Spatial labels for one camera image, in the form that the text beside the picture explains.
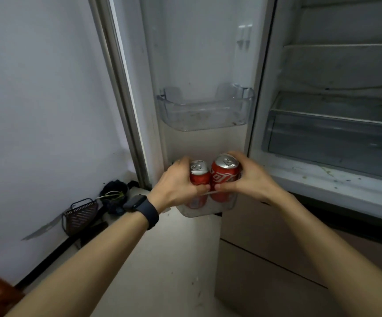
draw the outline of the smartwatch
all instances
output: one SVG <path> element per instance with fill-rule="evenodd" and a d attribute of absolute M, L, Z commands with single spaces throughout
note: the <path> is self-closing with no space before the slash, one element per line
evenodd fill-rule
<path fill-rule="evenodd" d="M 132 197 L 132 199 L 123 205 L 123 209 L 127 212 L 139 211 L 142 213 L 148 220 L 147 230 L 150 230 L 159 221 L 159 213 L 147 199 L 147 196 L 138 194 Z"/>

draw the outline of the watch face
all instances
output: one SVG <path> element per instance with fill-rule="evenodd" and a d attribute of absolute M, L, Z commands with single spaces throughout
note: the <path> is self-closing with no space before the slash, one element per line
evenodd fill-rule
<path fill-rule="evenodd" d="M 140 204 L 142 204 L 147 199 L 147 196 L 143 195 L 136 195 L 132 197 L 131 200 L 129 200 L 127 203 L 124 204 L 123 208 L 125 210 L 136 210 Z"/>

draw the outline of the red soda can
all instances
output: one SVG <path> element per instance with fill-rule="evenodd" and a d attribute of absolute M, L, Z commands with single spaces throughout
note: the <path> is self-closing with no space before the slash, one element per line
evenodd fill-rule
<path fill-rule="evenodd" d="M 209 167 L 203 160 L 195 160 L 190 163 L 190 180 L 195 186 L 210 184 Z M 208 195 L 194 197 L 188 204 L 188 208 L 198 209 L 207 202 Z"/>
<path fill-rule="evenodd" d="M 211 190 L 215 190 L 218 183 L 231 182 L 239 179 L 240 163 L 234 156 L 227 153 L 220 154 L 216 157 L 212 164 L 211 170 Z M 217 202 L 228 202 L 231 193 L 217 192 L 211 194 L 213 200 Z"/>

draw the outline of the person's left arm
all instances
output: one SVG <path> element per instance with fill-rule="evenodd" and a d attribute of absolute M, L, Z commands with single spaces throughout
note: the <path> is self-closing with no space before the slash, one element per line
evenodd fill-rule
<path fill-rule="evenodd" d="M 176 161 L 148 194 L 160 214 L 204 194 L 189 180 L 188 157 Z M 140 212 L 126 213 L 40 283 L 7 317 L 89 316 L 148 228 Z"/>

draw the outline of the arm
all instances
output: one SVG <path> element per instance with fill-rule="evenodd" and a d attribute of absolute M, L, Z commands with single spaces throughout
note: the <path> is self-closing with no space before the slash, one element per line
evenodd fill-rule
<path fill-rule="evenodd" d="M 189 180 L 189 158 L 175 162 L 148 195 L 160 214 L 209 186 Z M 139 212 L 126 213 L 66 261 L 7 314 L 8 317 L 89 316 L 148 228 Z"/>
<path fill-rule="evenodd" d="M 240 192 L 278 209 L 337 301 L 351 316 L 382 316 L 382 271 L 280 188 L 265 170 L 239 152 L 243 167 L 219 191 Z"/>

